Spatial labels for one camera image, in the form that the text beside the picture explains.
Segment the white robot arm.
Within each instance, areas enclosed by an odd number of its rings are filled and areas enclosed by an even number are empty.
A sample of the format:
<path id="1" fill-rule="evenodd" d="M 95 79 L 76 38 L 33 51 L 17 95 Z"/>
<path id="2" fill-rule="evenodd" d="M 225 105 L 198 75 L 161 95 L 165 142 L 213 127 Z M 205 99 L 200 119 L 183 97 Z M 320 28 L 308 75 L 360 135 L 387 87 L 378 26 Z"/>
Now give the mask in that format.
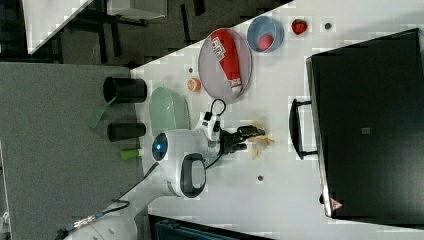
<path id="1" fill-rule="evenodd" d="M 60 229 L 54 240 L 137 240 L 135 218 L 151 202 L 164 196 L 199 196 L 207 168 L 224 155 L 245 150 L 245 140 L 264 134 L 249 125 L 234 133 L 199 127 L 157 135 L 152 144 L 155 163 L 143 179 L 101 212 Z"/>

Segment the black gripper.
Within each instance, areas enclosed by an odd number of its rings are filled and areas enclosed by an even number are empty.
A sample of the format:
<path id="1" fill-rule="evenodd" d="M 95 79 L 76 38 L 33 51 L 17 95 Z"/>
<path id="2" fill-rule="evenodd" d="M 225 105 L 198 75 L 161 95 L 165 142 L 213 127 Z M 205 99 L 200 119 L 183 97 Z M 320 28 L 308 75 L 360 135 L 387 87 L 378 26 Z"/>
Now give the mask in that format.
<path id="1" fill-rule="evenodd" d="M 239 144 L 240 137 L 249 139 L 257 136 L 264 136 L 265 131 L 253 125 L 241 126 L 237 129 L 237 133 L 229 133 L 223 130 L 220 134 L 220 153 L 222 155 L 232 154 L 236 151 L 247 150 L 246 144 Z"/>

